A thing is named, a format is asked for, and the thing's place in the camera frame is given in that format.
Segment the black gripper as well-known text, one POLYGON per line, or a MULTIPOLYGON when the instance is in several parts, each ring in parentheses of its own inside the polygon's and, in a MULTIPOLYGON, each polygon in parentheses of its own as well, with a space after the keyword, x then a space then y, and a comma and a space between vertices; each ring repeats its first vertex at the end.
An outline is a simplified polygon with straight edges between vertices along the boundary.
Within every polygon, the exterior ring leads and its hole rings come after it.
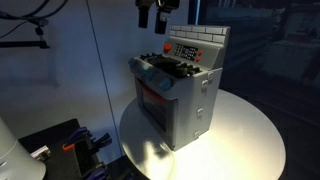
POLYGON ((135 5, 139 9, 138 26, 146 28, 148 26, 148 15, 152 4, 155 3, 157 7, 157 16, 155 23, 155 33, 164 34, 167 26, 166 13, 171 13, 173 10, 179 8, 180 0, 135 0, 135 5))

